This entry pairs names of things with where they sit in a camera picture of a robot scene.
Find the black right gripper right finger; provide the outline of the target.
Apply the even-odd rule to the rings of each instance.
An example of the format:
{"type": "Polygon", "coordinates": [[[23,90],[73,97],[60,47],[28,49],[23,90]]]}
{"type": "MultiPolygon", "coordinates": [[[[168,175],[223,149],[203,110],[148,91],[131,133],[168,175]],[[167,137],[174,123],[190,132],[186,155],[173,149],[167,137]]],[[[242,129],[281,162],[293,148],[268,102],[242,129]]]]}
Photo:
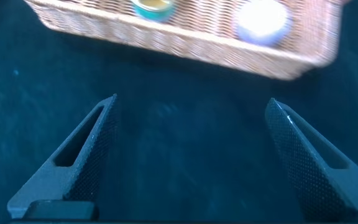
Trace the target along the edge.
{"type": "Polygon", "coordinates": [[[265,120],[305,220],[358,222],[358,165],[274,98],[265,120]]]}

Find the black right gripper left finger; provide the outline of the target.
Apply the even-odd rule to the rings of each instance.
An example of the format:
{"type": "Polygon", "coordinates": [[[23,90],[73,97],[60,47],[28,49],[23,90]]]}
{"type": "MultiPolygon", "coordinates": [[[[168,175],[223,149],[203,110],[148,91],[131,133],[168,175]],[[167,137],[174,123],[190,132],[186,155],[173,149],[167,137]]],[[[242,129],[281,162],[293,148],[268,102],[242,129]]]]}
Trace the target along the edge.
{"type": "Polygon", "coordinates": [[[119,129],[116,94],[100,101],[8,201],[11,218],[22,218],[38,200],[97,198],[108,154],[119,129]]]}

